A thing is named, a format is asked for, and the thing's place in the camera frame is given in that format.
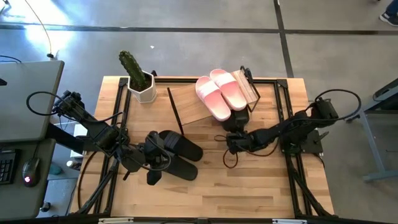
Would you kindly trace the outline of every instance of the gray desk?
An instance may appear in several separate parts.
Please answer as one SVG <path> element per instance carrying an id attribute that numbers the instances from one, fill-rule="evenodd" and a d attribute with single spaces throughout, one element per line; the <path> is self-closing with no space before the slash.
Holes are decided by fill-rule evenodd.
<path id="1" fill-rule="evenodd" d="M 34 218 L 39 214 L 56 141 L 44 139 L 50 117 L 29 111 L 26 98 L 35 91 L 57 93 L 63 65 L 63 61 L 0 64 L 0 78 L 7 82 L 0 86 L 0 142 L 21 149 L 14 183 L 0 185 L 0 220 Z M 30 101 L 33 110 L 40 113 L 50 113 L 53 103 L 54 97 L 45 94 Z M 38 142 L 40 181 L 28 188 L 22 183 L 22 167 L 32 158 Z"/>
<path id="2" fill-rule="evenodd" d="M 26 107 L 26 98 L 35 91 L 56 94 L 63 70 L 63 61 L 0 64 L 0 142 L 36 141 L 44 138 L 49 116 L 33 114 Z M 54 97 L 35 95 L 30 100 L 33 110 L 50 113 Z"/>
<path id="3" fill-rule="evenodd" d="M 36 145 L 36 157 L 40 159 L 40 181 L 35 187 L 25 187 L 22 180 L 22 167 L 32 158 Z M 5 148 L 20 149 L 16 175 L 13 184 L 0 185 L 0 221 L 34 218 L 39 214 L 49 174 L 55 140 L 45 139 L 40 142 L 19 142 L 7 144 Z"/>

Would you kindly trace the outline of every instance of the white geometric pot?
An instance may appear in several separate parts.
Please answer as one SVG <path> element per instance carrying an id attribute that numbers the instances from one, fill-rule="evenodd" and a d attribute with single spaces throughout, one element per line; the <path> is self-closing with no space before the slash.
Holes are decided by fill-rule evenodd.
<path id="1" fill-rule="evenodd" d="M 152 85 L 148 87 L 146 90 L 142 90 L 141 92 L 138 92 L 136 90 L 133 90 L 130 88 L 130 77 L 129 77 L 129 82 L 127 87 L 131 91 L 131 93 L 137 98 L 138 102 L 140 103 L 152 103 L 156 99 L 157 95 L 157 90 L 156 90 L 156 85 L 155 85 L 155 78 L 153 74 L 147 73 L 145 71 L 142 71 L 145 76 L 150 77 L 152 80 Z"/>

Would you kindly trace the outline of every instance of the potted cactus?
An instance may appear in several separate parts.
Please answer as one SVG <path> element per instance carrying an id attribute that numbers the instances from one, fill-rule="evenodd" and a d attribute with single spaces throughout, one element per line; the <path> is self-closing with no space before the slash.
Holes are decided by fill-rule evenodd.
<path id="1" fill-rule="evenodd" d="M 142 71 L 130 52 L 122 50 L 119 60 L 129 74 L 127 87 L 140 103 L 152 103 L 156 98 L 155 78 L 152 74 Z"/>

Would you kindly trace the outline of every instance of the pink and white slipper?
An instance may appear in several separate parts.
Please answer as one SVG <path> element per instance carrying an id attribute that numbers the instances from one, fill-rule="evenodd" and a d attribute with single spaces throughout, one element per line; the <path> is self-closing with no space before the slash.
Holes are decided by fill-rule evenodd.
<path id="1" fill-rule="evenodd" d="M 209 77 L 200 77 L 195 89 L 199 99 L 218 121 L 225 121 L 231 116 L 231 110 L 221 96 L 221 90 Z"/>
<path id="2" fill-rule="evenodd" d="M 239 88 L 239 83 L 230 73 L 222 69 L 214 69 L 210 72 L 210 78 L 220 88 L 225 101 L 232 109 L 240 111 L 246 107 L 247 102 Z"/>

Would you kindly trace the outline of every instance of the concrete floor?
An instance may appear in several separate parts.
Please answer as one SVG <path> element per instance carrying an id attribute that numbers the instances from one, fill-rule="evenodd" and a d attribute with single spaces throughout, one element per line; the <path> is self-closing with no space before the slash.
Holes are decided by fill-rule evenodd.
<path id="1" fill-rule="evenodd" d="M 0 26 L 37 23 L 24 1 L 9 1 L 12 7 L 3 10 Z M 255 77 L 287 77 L 273 0 L 29 2 L 45 24 L 66 25 L 69 27 L 65 28 L 72 30 L 76 26 L 105 27 L 104 32 L 49 31 L 53 52 L 58 52 L 58 59 L 65 61 L 58 93 L 66 89 L 80 92 L 91 113 L 95 110 L 102 77 L 126 75 L 118 61 L 122 49 L 131 51 L 144 70 L 156 70 L 159 75 L 206 75 L 214 68 L 232 71 L 245 65 Z M 294 77 L 304 78 L 310 100 L 329 88 L 346 88 L 358 93 L 366 103 L 372 93 L 397 78 L 398 28 L 377 18 L 389 1 L 279 2 L 285 29 L 391 30 L 388 35 L 287 34 Z M 276 32 L 111 32 L 106 27 L 249 28 L 276 29 Z M 41 26 L 1 29 L 0 33 L 1 54 L 22 61 L 48 60 L 45 54 L 49 46 Z M 329 96 L 339 114 L 348 113 L 356 106 L 351 97 L 338 93 Z M 396 118 L 384 119 L 387 122 L 375 135 L 396 133 L 394 124 L 392 129 L 383 128 Z M 324 160 L 335 213 L 344 218 L 397 222 L 398 179 L 370 184 L 361 179 L 376 171 L 361 125 L 357 121 L 339 122 L 328 130 L 330 134 L 323 140 Z M 397 145 L 390 139 L 380 139 L 383 146 Z M 394 161 L 398 154 L 388 153 L 384 157 L 390 161 L 391 169 L 397 167 Z M 56 150 L 55 158 L 57 164 L 66 162 L 68 150 Z M 62 176 L 69 177 L 76 177 L 76 173 Z M 68 203 L 70 187 L 66 186 L 64 192 L 54 194 L 53 197 L 58 197 L 54 200 L 59 202 L 60 195 L 67 195 L 62 198 Z"/>

